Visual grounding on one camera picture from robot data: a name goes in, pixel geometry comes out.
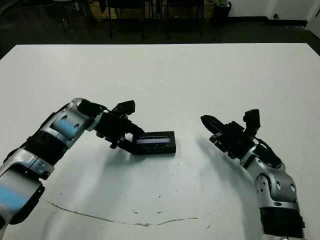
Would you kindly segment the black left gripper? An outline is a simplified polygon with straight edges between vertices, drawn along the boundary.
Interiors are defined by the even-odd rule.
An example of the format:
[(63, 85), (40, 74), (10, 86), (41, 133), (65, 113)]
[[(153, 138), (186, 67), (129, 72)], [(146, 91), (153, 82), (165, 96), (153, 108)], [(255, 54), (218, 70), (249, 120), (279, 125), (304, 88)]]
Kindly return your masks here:
[(143, 134), (144, 130), (132, 123), (124, 115), (116, 115), (109, 112), (104, 112), (95, 127), (96, 136), (110, 142), (110, 148), (117, 147), (128, 153), (136, 152), (135, 144), (126, 139), (126, 134)]

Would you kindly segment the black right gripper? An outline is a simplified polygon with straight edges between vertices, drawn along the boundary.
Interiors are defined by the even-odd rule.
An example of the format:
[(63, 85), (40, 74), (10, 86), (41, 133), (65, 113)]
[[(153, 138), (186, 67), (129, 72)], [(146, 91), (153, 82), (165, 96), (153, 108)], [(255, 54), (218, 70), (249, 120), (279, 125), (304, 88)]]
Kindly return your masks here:
[(244, 132), (244, 128), (235, 121), (223, 124), (211, 115), (203, 115), (200, 120), (213, 134), (209, 140), (223, 153), (227, 153), (231, 159), (242, 159), (255, 145)]

